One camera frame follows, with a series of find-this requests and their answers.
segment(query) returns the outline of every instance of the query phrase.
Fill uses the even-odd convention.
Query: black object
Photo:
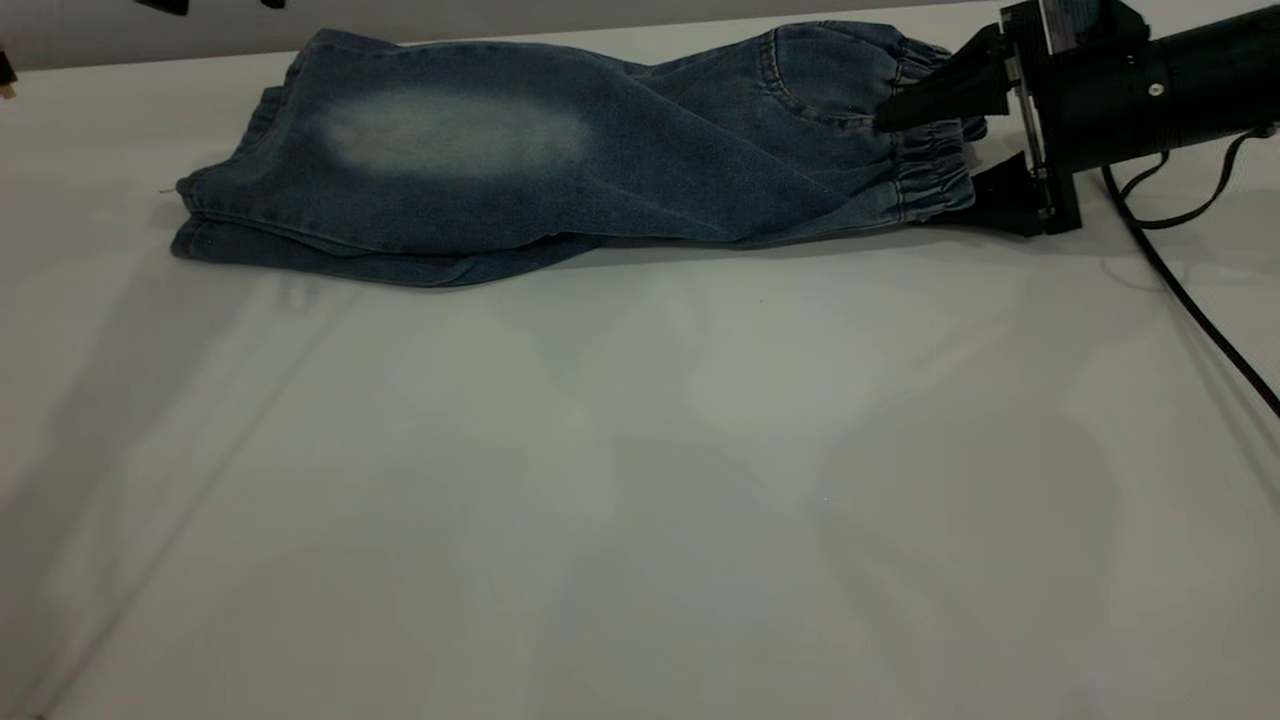
[[[136,0],[147,8],[164,10],[173,15],[186,15],[191,12],[191,0]],[[285,0],[262,0],[262,4],[274,10],[283,10]]]
[[[186,15],[191,12],[191,0],[136,0],[147,8],[163,10],[170,15]]]
[[[1151,28],[1119,0],[1075,49],[1052,54],[1037,1],[1005,8],[1001,32],[983,28],[952,60],[884,102],[877,124],[901,131],[947,118],[1007,114],[996,101],[1019,91],[1030,136],[1030,168],[979,187],[1001,187],[1016,201],[937,218],[1028,237],[1082,225],[1073,174],[1196,145],[1280,119],[1280,5],[1152,41]],[[1039,227],[1025,222],[1023,199],[1036,195]]]
[[[1134,188],[1137,188],[1138,184],[1142,183],[1142,181],[1156,174],[1157,172],[1160,172],[1161,168],[1165,167],[1165,163],[1169,161],[1169,152],[1161,154],[1158,165],[1140,173],[1138,177],[1129,181],[1124,186],[1124,190],[1121,190],[1120,186],[1116,183],[1115,173],[1111,172],[1111,165],[1102,168],[1102,179],[1106,181],[1107,183],[1107,192],[1111,195],[1111,201],[1115,204],[1116,210],[1120,213],[1120,217],[1124,218],[1125,224],[1129,227],[1129,234],[1133,236],[1134,242],[1138,243],[1138,249],[1147,258],[1147,261],[1151,263],[1151,266],[1156,270],[1156,274],[1158,274],[1160,278],[1165,281],[1165,286],[1167,286],[1169,291],[1174,293],[1174,297],[1176,297],[1178,301],[1183,304],[1183,307],[1187,309],[1187,313],[1192,316],[1192,319],[1196,320],[1196,324],[1198,324],[1201,329],[1204,331],[1204,334],[1207,334],[1208,338],[1213,341],[1213,345],[1216,345],[1217,348],[1222,351],[1222,355],[1225,355],[1226,359],[1230,360],[1233,365],[1235,365],[1235,369],[1239,370],[1240,375],[1243,375],[1244,379],[1249,383],[1249,386],[1253,387],[1254,392],[1258,393],[1258,397],[1261,397],[1262,401],[1266,402],[1267,407],[1271,409],[1271,413],[1274,413],[1276,418],[1280,418],[1280,397],[1276,397],[1276,392],[1271,388],[1270,384],[1267,384],[1267,380],[1258,373],[1258,370],[1252,364],[1249,364],[1248,359],[1244,357],[1244,355],[1239,351],[1239,348],[1236,348],[1235,345],[1231,343],[1231,341],[1228,340],[1225,334],[1222,334],[1222,331],[1217,329],[1217,325],[1213,324],[1213,320],[1211,320],[1208,315],[1204,314],[1199,304],[1196,302],[1196,299],[1193,299],[1190,293],[1187,292],[1187,288],[1183,287],[1183,283],[1178,282],[1178,277],[1174,275],[1172,270],[1169,269],[1169,265],[1165,263],[1164,258],[1161,258],[1160,254],[1156,252],[1156,247],[1151,243],[1151,238],[1148,238],[1146,233],[1146,229],[1164,229],[1164,228],[1176,227],[1183,223],[1189,223],[1196,218],[1201,217],[1202,214],[1204,214],[1204,211],[1208,210],[1208,208],[1213,204],[1213,201],[1217,200],[1220,195],[1222,195],[1222,190],[1226,188],[1226,183],[1231,179],[1231,170],[1235,168],[1235,156],[1239,154],[1240,146],[1244,145],[1244,142],[1248,140],[1258,137],[1271,137],[1275,135],[1275,132],[1276,132],[1275,126],[1266,126],[1238,137],[1235,142],[1231,143],[1231,147],[1226,151],[1226,159],[1222,163],[1222,177],[1217,183],[1217,191],[1213,193],[1213,197],[1211,197],[1208,202],[1197,208],[1196,210],[1192,210],[1185,215],[1170,218],[1167,220],[1157,220],[1157,222],[1139,220],[1133,215],[1133,211],[1129,210],[1129,204],[1126,202],[1126,200],[1129,199],[1129,195],[1134,191]]]
[[[13,65],[9,64],[9,56],[0,50],[0,86],[13,85],[18,82],[18,73],[13,72]]]

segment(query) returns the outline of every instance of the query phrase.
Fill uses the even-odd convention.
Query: denim jeans
[[[750,246],[973,202],[982,119],[876,108],[946,51],[823,22],[659,65],[549,45],[323,31],[234,154],[179,181],[173,252],[411,286],[526,273],[611,238]]]

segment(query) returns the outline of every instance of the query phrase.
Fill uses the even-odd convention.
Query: white wall
[[[132,0],[0,0],[19,67],[92,65],[298,47],[321,27],[393,41],[749,18],[918,0],[191,0],[186,18]]]

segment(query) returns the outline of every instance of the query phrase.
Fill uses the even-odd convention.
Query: white table
[[[956,46],[996,5],[829,17]],[[791,19],[541,40],[659,61]],[[0,714],[1280,715],[1277,428],[1096,176],[1087,229],[1028,245],[608,250],[453,292],[172,259],[160,191],[288,61],[0,105]],[[1197,204],[1220,151],[1137,209]],[[1254,143],[1158,236],[1245,350],[1277,168]]]

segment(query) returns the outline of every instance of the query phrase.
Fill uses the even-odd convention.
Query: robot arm
[[[1005,8],[933,76],[884,102],[896,132],[1009,114],[1028,132],[1019,155],[974,178],[978,204],[938,223],[1023,236],[1082,225],[1074,173],[1280,120],[1280,5],[1153,41],[1119,0],[1030,0]]]

